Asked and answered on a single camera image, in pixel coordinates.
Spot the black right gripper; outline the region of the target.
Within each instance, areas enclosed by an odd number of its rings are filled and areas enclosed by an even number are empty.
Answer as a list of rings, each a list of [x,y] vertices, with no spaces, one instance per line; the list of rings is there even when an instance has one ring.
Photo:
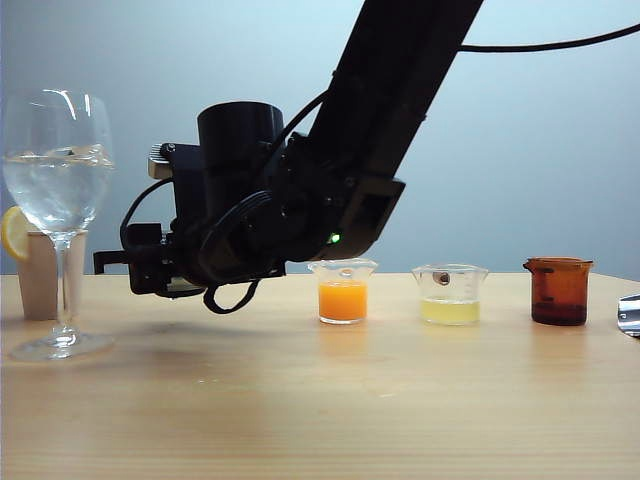
[[[160,223],[134,223],[125,227],[124,249],[93,253],[95,274],[108,265],[128,265],[134,294],[181,298],[204,293],[210,279],[200,264],[203,226],[207,220],[204,164],[200,147],[164,143],[162,157],[173,179],[176,218],[171,222],[172,266],[165,263],[166,245]]]

